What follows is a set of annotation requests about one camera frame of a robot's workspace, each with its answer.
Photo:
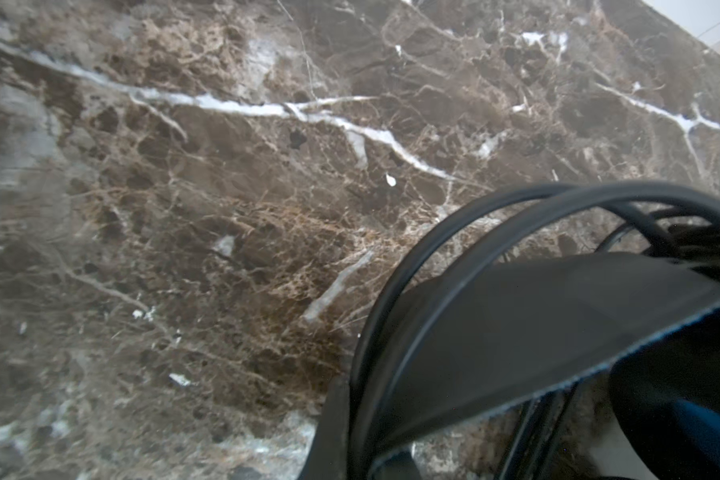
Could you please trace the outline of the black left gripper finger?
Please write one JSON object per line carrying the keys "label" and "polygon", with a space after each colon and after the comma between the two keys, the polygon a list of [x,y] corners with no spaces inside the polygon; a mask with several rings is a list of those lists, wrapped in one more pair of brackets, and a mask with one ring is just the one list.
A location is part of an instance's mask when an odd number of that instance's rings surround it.
{"label": "black left gripper finger", "polygon": [[351,389],[346,377],[337,377],[329,390],[315,435],[298,480],[347,480],[352,420]]}

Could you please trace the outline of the black headphones blue accents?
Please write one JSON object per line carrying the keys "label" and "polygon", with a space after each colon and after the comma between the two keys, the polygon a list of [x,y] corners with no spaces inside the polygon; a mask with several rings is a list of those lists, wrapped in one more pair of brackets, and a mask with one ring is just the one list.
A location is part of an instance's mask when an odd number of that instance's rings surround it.
{"label": "black headphones blue accents", "polygon": [[352,362],[345,475],[428,434],[610,374],[661,479],[720,479],[720,200],[656,181],[479,198],[403,258]]}

